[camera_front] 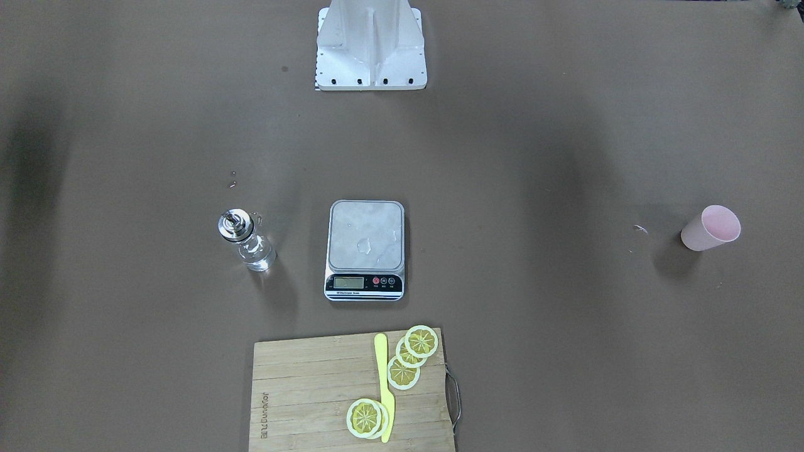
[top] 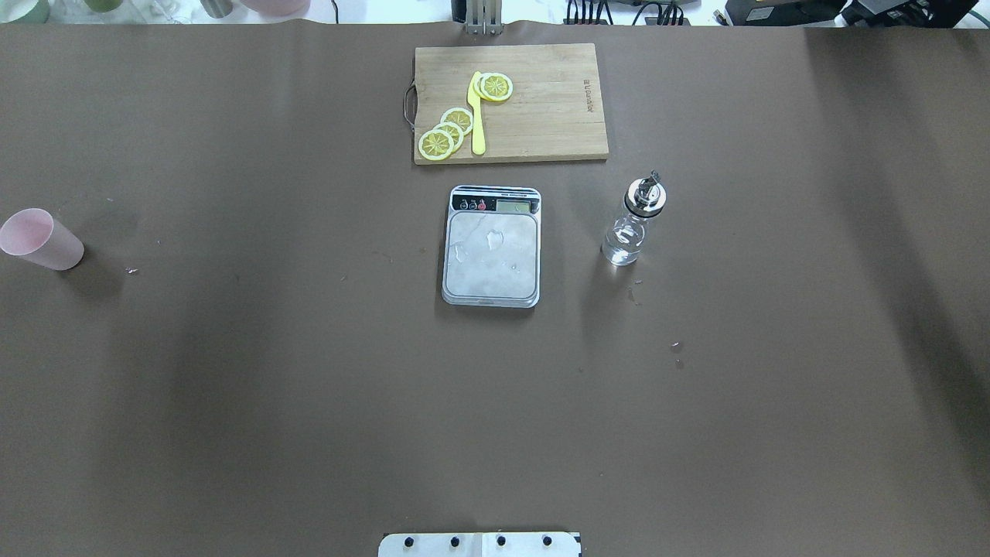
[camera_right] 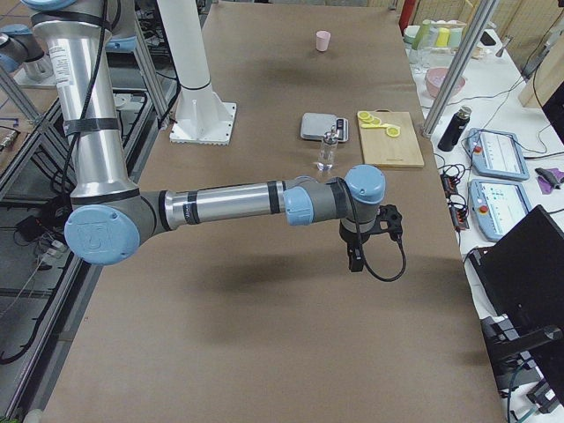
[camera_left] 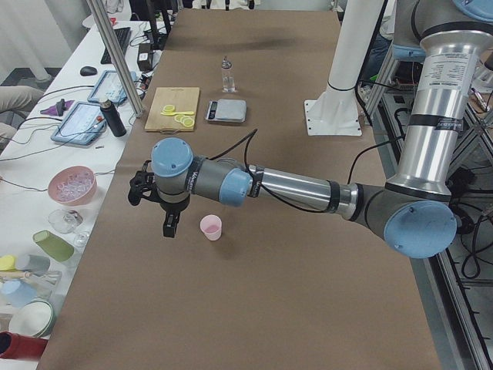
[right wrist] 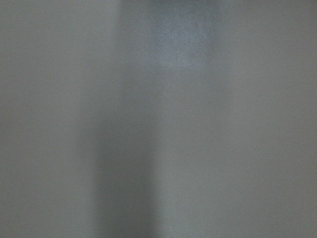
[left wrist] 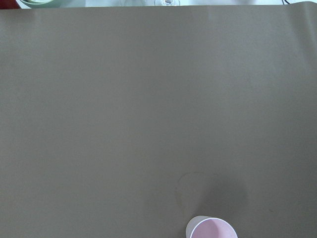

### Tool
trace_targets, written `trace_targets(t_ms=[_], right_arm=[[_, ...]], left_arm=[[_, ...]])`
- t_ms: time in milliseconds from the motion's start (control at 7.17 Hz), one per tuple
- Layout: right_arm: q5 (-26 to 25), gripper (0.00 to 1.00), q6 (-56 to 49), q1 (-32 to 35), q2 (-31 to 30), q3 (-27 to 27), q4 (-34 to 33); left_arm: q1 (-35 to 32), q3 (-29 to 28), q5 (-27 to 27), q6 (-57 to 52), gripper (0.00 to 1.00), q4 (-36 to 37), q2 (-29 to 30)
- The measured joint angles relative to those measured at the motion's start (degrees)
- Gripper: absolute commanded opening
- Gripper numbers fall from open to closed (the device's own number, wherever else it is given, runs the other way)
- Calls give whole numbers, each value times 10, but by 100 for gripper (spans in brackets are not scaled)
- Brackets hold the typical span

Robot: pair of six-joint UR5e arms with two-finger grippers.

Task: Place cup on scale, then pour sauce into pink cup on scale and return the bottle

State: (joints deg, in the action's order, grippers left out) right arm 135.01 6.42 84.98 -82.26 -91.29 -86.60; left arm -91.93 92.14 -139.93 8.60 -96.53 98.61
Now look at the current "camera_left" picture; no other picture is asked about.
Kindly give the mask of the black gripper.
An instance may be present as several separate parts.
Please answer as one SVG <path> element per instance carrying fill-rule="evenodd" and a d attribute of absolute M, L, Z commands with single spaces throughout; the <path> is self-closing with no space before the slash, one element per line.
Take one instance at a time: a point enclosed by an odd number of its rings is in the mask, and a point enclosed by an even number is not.
<path fill-rule="evenodd" d="M 147 171 L 149 163 L 150 160 L 146 160 L 142 168 L 129 181 L 128 201 L 133 206 L 138 206 L 141 200 L 158 203 L 166 212 L 163 221 L 163 236 L 174 238 L 180 212 L 184 211 L 189 205 L 189 195 L 182 193 L 178 196 L 178 200 L 172 200 L 170 196 L 161 195 L 154 181 L 154 173 Z"/>

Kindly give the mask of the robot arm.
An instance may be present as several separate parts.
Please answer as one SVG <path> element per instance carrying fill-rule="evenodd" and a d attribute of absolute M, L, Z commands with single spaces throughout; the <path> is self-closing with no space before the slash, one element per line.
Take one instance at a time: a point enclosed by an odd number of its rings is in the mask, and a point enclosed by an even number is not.
<path fill-rule="evenodd" d="M 492 44 L 490 1 L 399 1 L 395 41 L 425 53 L 397 172 L 382 187 L 340 184 L 193 154 L 176 137 L 160 140 L 131 179 L 129 202 L 158 203 L 173 237 L 191 195 L 238 207 L 269 194 L 309 213 L 340 214 L 411 258 L 427 258 L 454 240 L 448 168 L 463 127 L 475 67 Z"/>

